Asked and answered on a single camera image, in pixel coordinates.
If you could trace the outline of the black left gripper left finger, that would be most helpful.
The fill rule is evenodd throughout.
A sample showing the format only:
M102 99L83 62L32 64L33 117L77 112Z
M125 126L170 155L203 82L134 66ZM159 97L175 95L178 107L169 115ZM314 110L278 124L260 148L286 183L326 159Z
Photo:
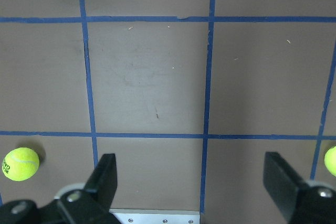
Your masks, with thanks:
M10 201L1 206L1 223L117 223L110 212L117 185L116 157L104 154L82 189L41 208L28 199Z

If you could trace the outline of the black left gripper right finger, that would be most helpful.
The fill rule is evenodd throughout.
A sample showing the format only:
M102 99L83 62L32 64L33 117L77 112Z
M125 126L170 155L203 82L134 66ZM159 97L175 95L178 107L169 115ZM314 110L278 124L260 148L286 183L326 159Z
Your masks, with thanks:
M335 223L335 188L303 179L277 152L266 152L263 185L287 223Z

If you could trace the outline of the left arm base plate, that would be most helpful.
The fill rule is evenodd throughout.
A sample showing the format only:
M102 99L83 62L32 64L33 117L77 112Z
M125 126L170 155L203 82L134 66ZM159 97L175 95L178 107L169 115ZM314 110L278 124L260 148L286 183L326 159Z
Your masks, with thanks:
M200 223L200 213L189 210L111 208L116 186L71 184L54 199L66 223Z

